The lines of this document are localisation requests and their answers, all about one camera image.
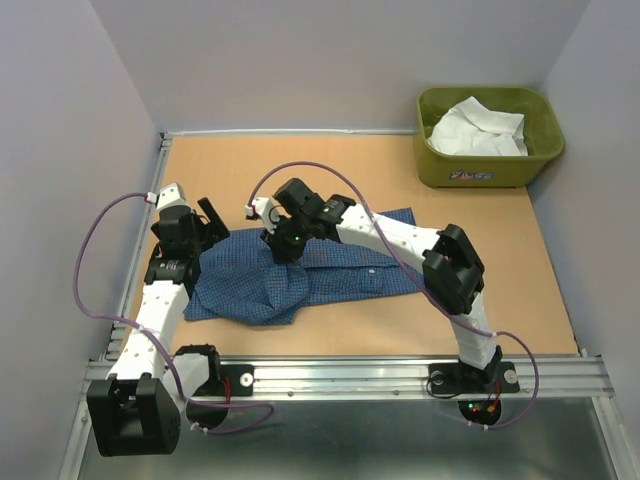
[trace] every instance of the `white towel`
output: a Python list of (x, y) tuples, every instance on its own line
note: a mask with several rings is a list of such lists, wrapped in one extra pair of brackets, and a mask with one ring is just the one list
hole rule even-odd
[(519, 157), (528, 155), (523, 129), (521, 113), (493, 112), (469, 97), (444, 114), (428, 142), (448, 155)]

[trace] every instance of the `green basket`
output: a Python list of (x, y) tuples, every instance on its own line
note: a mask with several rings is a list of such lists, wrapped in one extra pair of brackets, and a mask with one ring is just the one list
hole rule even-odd
[[(457, 156), (429, 145), (433, 127), (457, 103), (474, 96), (489, 110), (523, 113), (526, 157)], [(430, 187), (523, 187), (564, 149), (564, 137), (547, 99), (523, 87), (434, 87), (417, 101), (414, 153), (418, 175)]]

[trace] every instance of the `wooden table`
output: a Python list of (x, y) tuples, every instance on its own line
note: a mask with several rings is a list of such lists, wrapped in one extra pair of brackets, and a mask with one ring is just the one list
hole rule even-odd
[[(430, 189), (418, 180), (411, 141), (408, 136), (178, 137), (162, 183), (180, 183), (194, 206), (208, 196), (232, 230), (255, 228), (259, 225), (244, 218), (244, 205), (268, 170), (294, 160), (336, 167), (375, 211), (411, 207), (418, 225), (454, 223), (465, 229), (486, 267), (485, 302), (494, 330), (521, 336), (538, 354), (575, 354), (526, 189)], [(293, 176), (325, 198), (333, 193), (353, 196), (340, 180), (311, 167), (279, 172), (259, 195), (273, 194)], [(183, 320), (172, 351), (191, 343), (212, 343), (225, 355), (457, 353), (449, 322), (419, 293), (306, 307), (287, 326), (248, 327), (222, 318)], [(506, 353), (522, 353), (510, 340), (501, 343)]]

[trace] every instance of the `checkered blue shirt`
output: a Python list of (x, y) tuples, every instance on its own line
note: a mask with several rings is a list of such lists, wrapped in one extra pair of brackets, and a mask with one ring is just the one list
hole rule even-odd
[[(410, 208), (384, 215), (415, 225)], [(248, 325), (284, 325), (307, 305), (417, 291), (391, 257), (330, 240), (309, 240), (299, 261), (276, 265), (261, 232), (236, 230), (200, 256), (202, 273), (187, 320), (227, 317)]]

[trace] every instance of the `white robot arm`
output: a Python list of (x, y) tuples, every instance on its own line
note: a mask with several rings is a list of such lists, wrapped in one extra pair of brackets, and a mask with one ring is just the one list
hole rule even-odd
[(151, 200), (159, 213), (151, 227), (158, 243), (144, 277), (135, 320), (139, 328), (131, 331), (107, 378), (92, 381), (87, 391), (103, 456), (171, 453), (178, 443), (185, 399), (219, 374), (214, 347), (183, 348), (184, 354), (173, 360), (181, 379), (179, 391), (172, 372), (165, 372), (166, 358), (147, 333), (168, 351), (200, 275), (200, 254), (227, 238), (229, 230), (206, 198), (198, 201), (208, 218), (203, 223), (178, 184), (168, 185)]
[[(359, 245), (389, 255), (365, 208), (350, 198), (333, 195), (325, 202), (296, 178), (283, 185), (274, 198), (290, 216), (280, 215), (273, 201), (263, 197), (255, 198), (245, 213), (264, 224), (263, 240), (277, 263), (297, 260), (310, 238)], [(456, 320), (451, 325), (460, 361), (470, 367), (466, 375), (475, 376), (478, 383), (491, 382), (502, 354), (493, 336), (473, 332), (491, 330), (482, 295), (484, 266), (464, 231), (454, 225), (443, 230), (416, 227), (378, 214), (373, 218), (400, 259), (423, 272), (426, 288)]]

